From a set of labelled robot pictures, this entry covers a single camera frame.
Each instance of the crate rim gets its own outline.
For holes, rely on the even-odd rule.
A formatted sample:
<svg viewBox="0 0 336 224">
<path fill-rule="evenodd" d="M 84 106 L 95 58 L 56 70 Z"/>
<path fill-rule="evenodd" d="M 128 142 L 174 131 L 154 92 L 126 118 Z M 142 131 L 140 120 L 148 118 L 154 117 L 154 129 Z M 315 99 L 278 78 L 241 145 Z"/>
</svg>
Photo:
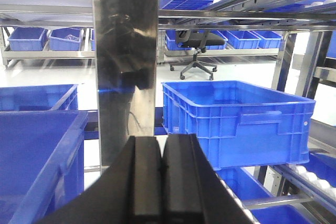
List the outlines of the crate rim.
<svg viewBox="0 0 336 224">
<path fill-rule="evenodd" d="M 71 27 L 66 27 L 66 28 L 60 28 L 60 29 L 55 29 L 55 30 L 61 30 L 61 29 L 72 29 L 72 30 L 78 30 L 78 29 L 75 29 L 75 28 L 71 28 Z M 56 40 L 61 40 L 61 41 L 65 41 L 65 42 L 71 42 L 71 43 L 77 43 L 77 44 L 81 44 L 82 40 L 83 40 L 83 31 L 82 29 L 79 30 L 79 39 L 78 41 L 75 41 L 75 40 L 69 40 L 69 39 L 63 39 L 63 38 L 58 38 L 58 37 L 54 37 L 53 36 L 53 32 L 55 30 L 52 30 L 50 35 L 49 35 L 49 39 L 56 39 Z"/>
<path fill-rule="evenodd" d="M 236 35 L 234 35 L 233 33 L 231 33 L 231 31 L 237 31 L 237 30 L 227 30 L 226 32 L 230 33 L 232 36 L 234 36 L 237 40 L 239 41 L 250 41 L 250 40 L 258 40 L 258 41 L 261 41 L 261 39 L 259 37 L 256 37 L 254 39 L 240 39 L 238 38 Z M 254 33 L 252 33 L 251 31 L 246 31 L 246 32 L 249 32 L 250 34 L 252 34 L 253 36 L 256 36 Z"/>
<path fill-rule="evenodd" d="M 313 99 L 309 99 L 306 97 L 298 97 L 297 95 L 293 95 L 293 94 L 288 94 L 288 93 L 284 93 L 282 91 L 278 91 L 278 90 L 274 90 L 274 89 L 269 89 L 269 88 L 265 88 L 259 85 L 254 85 L 245 81 L 190 81 L 188 83 L 202 83 L 202 82 L 240 82 L 240 83 L 244 83 L 247 85 L 253 85 L 255 87 L 261 88 L 261 89 L 265 89 L 265 90 L 271 90 L 273 92 L 279 93 L 279 94 L 285 94 L 287 96 L 290 97 L 295 97 L 295 98 L 300 98 L 302 99 L 301 101 L 295 101 L 295 102 L 269 102 L 269 103 L 244 103 L 244 104 L 197 104 L 193 101 L 191 101 L 189 98 L 185 97 L 184 95 L 180 94 L 178 91 L 176 91 L 175 89 L 173 89 L 172 87 L 170 87 L 168 84 L 169 83 L 179 83 L 176 81 L 167 81 L 167 82 L 161 82 L 162 86 L 164 86 L 165 88 L 169 89 L 170 91 L 172 91 L 176 96 L 178 96 L 179 98 L 183 99 L 185 102 L 187 102 L 189 105 L 191 106 L 195 106 L 195 107 L 199 107 L 199 108 L 208 108 L 208 107 L 242 107 L 242 106 L 260 106 L 260 105 L 269 105 L 269 106 L 274 106 L 274 105 L 284 105 L 284 104 L 315 104 L 316 101 Z"/>
<path fill-rule="evenodd" d="M 277 33 L 275 33 L 274 31 L 270 31 L 274 34 L 276 34 L 277 36 L 279 36 L 280 38 L 265 38 L 263 35 L 260 35 L 259 33 L 257 33 L 258 31 L 250 31 L 251 33 L 255 34 L 256 36 L 260 37 L 263 40 L 273 40 L 273 41 L 281 41 L 281 35 L 278 35 Z"/>
<path fill-rule="evenodd" d="M 12 35 L 16 32 L 16 30 L 19 29 L 19 28 L 25 28 L 25 27 L 16 27 L 15 30 L 12 32 L 12 34 L 9 36 L 8 41 L 32 41 L 32 40 L 33 41 L 40 41 L 40 40 L 42 40 L 43 35 L 46 34 L 47 31 L 48 31 L 47 29 L 42 28 L 42 27 L 30 27 L 30 28 L 42 28 L 43 29 L 43 31 L 40 34 L 40 37 L 38 39 L 13 39 L 13 38 L 11 38 Z"/>
</svg>

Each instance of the white roller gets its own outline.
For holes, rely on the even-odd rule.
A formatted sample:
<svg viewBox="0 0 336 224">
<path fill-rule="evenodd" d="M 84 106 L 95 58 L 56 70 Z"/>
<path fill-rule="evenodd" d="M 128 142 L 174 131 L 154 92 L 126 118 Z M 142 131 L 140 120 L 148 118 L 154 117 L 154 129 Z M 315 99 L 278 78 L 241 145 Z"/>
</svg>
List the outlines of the white roller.
<svg viewBox="0 0 336 224">
<path fill-rule="evenodd" d="M 289 169 L 295 170 L 296 165 L 288 165 Z"/>
<path fill-rule="evenodd" d="M 309 182 L 311 183 L 315 183 L 317 181 L 317 176 L 315 173 L 311 173 L 311 172 L 308 172 L 308 173 L 304 173 L 302 174 L 303 178 L 308 180 Z"/>
<path fill-rule="evenodd" d="M 322 190 L 327 190 L 330 188 L 329 182 L 326 181 L 325 179 L 318 179 L 316 182 L 316 186 L 318 188 L 321 188 Z"/>
<path fill-rule="evenodd" d="M 242 203 L 242 201 L 241 201 L 240 199 L 235 198 L 235 202 L 237 203 L 237 205 L 238 205 L 239 207 L 243 207 L 243 203 Z"/>
<path fill-rule="evenodd" d="M 302 165 L 297 165 L 295 168 L 294 168 L 294 171 L 297 173 L 297 174 L 304 174 L 307 172 L 307 169 L 302 166 Z"/>
<path fill-rule="evenodd" d="M 323 2 L 313 2 L 313 3 L 311 3 L 311 6 L 318 6 L 318 5 L 323 5 Z"/>
<path fill-rule="evenodd" d="M 326 5 L 326 4 L 331 4 L 331 3 L 335 3 L 336 0 L 325 0 L 323 1 L 323 4 Z"/>
<path fill-rule="evenodd" d="M 336 188 L 332 187 L 327 190 L 327 194 L 331 196 L 331 198 L 336 199 Z"/>
<path fill-rule="evenodd" d="M 251 211 L 250 210 L 248 210 L 248 209 L 244 209 L 243 210 L 244 211 L 244 213 L 246 214 L 246 216 L 250 219 L 250 220 L 254 220 L 253 219 L 253 214 L 251 213 Z"/>
<path fill-rule="evenodd" d="M 227 188 L 227 191 L 232 197 L 234 196 L 233 191 L 230 188 Z"/>
</svg>

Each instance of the stainless steel post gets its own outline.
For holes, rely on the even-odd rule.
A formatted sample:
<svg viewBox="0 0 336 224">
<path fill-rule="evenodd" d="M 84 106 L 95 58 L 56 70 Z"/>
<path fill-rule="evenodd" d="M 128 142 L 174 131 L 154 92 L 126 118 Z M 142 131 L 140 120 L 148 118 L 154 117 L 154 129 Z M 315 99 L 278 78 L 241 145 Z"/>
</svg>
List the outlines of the stainless steel post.
<svg viewBox="0 0 336 224">
<path fill-rule="evenodd" d="M 284 33 L 274 70 L 272 89 L 285 90 L 295 41 L 296 34 Z"/>
<path fill-rule="evenodd" d="M 154 134 L 158 0 L 93 0 L 102 169 Z"/>
<path fill-rule="evenodd" d="M 295 94 L 314 99 L 320 79 L 314 77 L 316 67 L 323 67 L 332 31 L 311 33 L 304 55 Z"/>
</svg>

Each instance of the metal shelf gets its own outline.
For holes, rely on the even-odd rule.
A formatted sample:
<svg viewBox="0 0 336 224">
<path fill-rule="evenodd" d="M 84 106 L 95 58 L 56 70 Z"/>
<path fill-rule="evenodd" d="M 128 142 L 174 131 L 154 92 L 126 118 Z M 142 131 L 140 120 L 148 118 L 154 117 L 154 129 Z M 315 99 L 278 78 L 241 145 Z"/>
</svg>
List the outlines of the metal shelf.
<svg viewBox="0 0 336 224">
<path fill-rule="evenodd" d="M 223 50 L 207 50 L 205 53 L 199 54 L 198 57 L 209 57 L 209 56 L 270 56 L 277 55 L 279 52 L 278 48 L 269 48 L 269 49 L 223 49 Z M 192 56 L 194 54 L 194 50 L 168 50 L 166 48 L 165 55 L 169 57 L 184 57 L 184 56 Z"/>
<path fill-rule="evenodd" d="M 89 29 L 84 29 L 83 40 L 80 51 L 52 51 L 49 47 L 49 41 L 46 42 L 42 51 L 11 51 L 7 45 L 2 50 L 2 58 L 5 66 L 8 66 L 11 60 L 27 59 L 94 59 L 96 52 L 92 51 L 89 40 Z"/>
</svg>

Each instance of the chair base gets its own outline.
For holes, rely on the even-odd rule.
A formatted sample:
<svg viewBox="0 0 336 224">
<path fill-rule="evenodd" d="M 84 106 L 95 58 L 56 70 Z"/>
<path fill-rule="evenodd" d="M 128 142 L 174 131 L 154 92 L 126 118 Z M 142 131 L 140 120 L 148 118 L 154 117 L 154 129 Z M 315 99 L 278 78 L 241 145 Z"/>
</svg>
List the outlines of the chair base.
<svg viewBox="0 0 336 224">
<path fill-rule="evenodd" d="M 214 74 L 213 72 L 217 71 L 217 65 L 214 64 L 210 64 L 210 63 L 206 63 L 206 62 L 202 62 L 199 61 L 197 59 L 191 60 L 191 61 L 184 61 L 184 62 L 178 62 L 178 63 L 172 63 L 170 64 L 170 71 L 174 71 L 174 66 L 186 66 L 182 71 L 181 71 L 181 75 L 180 75 L 180 79 L 184 80 L 185 76 L 183 75 L 184 73 L 186 73 L 188 70 L 190 70 L 191 68 L 199 68 L 201 70 L 203 70 L 204 72 L 210 74 L 209 80 L 212 81 L 214 79 Z"/>
</svg>

